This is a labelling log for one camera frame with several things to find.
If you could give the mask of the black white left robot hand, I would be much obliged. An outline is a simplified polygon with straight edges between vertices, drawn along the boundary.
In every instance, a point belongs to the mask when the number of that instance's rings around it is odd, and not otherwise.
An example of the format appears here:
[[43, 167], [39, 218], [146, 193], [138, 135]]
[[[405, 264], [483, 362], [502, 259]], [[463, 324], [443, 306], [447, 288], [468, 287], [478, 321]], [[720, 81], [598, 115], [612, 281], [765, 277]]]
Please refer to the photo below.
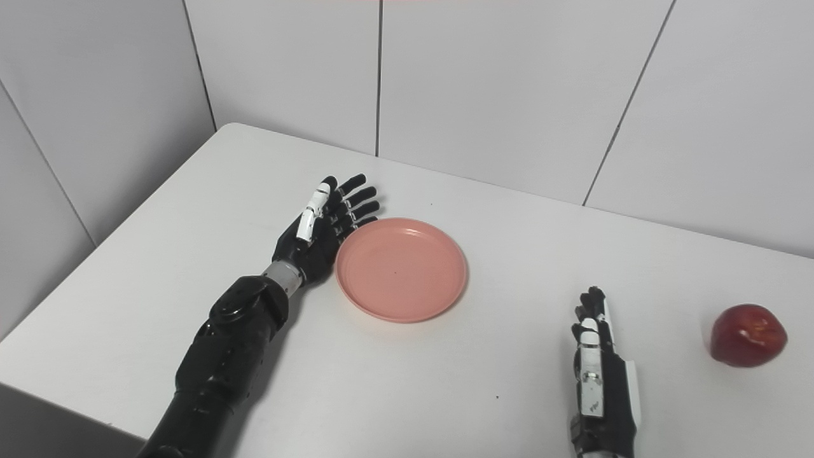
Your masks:
[[291, 294], [318, 283], [331, 272], [340, 246], [380, 209], [377, 189], [366, 185], [365, 174], [338, 184], [329, 175], [316, 187], [296, 220], [277, 240], [264, 276]]

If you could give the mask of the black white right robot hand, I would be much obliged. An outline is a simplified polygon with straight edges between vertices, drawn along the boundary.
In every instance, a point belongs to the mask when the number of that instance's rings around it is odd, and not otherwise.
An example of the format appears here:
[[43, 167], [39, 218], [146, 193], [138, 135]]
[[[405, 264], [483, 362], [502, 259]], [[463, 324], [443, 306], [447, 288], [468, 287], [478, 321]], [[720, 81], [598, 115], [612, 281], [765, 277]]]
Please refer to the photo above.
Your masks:
[[593, 285], [579, 296], [572, 334], [576, 414], [570, 440], [576, 457], [634, 457], [642, 421], [635, 363], [621, 357], [605, 293]]

